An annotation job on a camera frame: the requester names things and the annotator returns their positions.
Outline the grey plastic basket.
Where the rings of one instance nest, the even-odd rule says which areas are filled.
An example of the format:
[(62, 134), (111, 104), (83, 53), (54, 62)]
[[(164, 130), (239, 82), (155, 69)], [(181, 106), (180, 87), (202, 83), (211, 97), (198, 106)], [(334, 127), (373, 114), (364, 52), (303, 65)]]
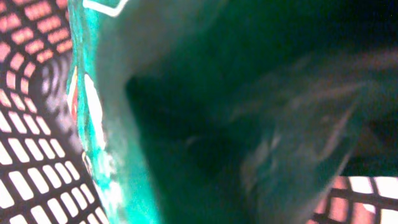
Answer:
[[(2, 223), (113, 223), (78, 134), (68, 2), (1, 2)], [(396, 222), (397, 175), (341, 175), (305, 223)]]

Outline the green Nescafe coffee bag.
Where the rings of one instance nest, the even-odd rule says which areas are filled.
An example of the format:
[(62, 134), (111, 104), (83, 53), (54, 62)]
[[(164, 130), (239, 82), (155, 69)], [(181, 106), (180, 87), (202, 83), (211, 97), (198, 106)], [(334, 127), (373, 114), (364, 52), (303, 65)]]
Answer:
[(305, 223), (397, 175), (396, 1), (69, 1), (113, 223)]

